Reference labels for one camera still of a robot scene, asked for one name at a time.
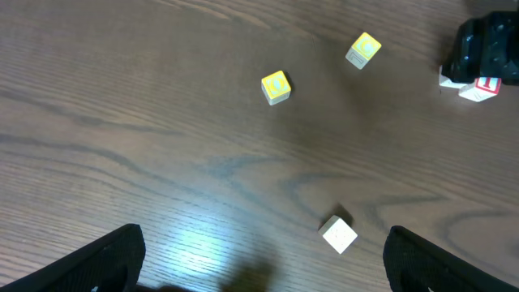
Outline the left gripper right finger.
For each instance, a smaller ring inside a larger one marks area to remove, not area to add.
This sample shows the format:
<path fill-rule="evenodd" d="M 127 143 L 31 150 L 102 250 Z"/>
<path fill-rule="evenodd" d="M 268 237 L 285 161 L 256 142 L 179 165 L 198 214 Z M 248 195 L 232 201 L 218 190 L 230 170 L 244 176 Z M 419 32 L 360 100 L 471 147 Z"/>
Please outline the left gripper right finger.
<path fill-rule="evenodd" d="M 393 292 L 518 292 L 401 225 L 391 228 L 383 261 Z"/>

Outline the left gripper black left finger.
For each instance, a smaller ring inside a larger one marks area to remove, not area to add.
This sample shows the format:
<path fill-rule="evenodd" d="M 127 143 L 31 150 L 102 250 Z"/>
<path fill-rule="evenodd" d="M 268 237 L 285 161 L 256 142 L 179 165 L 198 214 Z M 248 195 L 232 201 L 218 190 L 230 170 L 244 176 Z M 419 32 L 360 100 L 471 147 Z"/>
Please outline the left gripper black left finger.
<path fill-rule="evenodd" d="M 145 253 L 141 227 L 126 224 L 1 290 L 132 291 L 139 280 Z"/>

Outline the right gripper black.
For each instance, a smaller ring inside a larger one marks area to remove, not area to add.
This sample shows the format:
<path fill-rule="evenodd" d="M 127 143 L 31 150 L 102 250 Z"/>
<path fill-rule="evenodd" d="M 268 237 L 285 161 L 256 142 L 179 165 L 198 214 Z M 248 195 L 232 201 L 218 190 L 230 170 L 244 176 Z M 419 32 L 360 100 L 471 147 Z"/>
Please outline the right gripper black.
<path fill-rule="evenodd" d="M 464 22 L 441 74 L 452 82 L 471 84 L 480 77 L 518 85 L 518 13 L 493 11 Z"/>

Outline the red letter I block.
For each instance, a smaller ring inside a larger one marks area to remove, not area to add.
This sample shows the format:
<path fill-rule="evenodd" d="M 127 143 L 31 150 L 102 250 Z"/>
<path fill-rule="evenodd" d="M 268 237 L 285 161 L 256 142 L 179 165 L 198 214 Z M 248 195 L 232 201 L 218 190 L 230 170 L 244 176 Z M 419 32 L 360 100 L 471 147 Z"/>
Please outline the red letter I block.
<path fill-rule="evenodd" d="M 480 102 L 499 94 L 500 78 L 480 77 L 459 90 L 458 95 L 470 101 Z"/>

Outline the red letter A block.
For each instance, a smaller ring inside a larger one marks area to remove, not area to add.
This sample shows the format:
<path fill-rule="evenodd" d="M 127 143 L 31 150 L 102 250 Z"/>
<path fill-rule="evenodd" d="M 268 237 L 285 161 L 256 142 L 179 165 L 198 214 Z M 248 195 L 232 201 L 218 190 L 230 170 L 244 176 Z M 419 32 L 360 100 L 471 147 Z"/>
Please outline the red letter A block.
<path fill-rule="evenodd" d="M 442 70 L 443 70 L 443 67 L 440 66 L 440 68 L 439 68 L 439 86 L 440 87 L 460 89 L 460 88 L 467 86 L 467 84 L 455 83 L 455 82 L 451 81 L 447 76 L 442 74 Z"/>

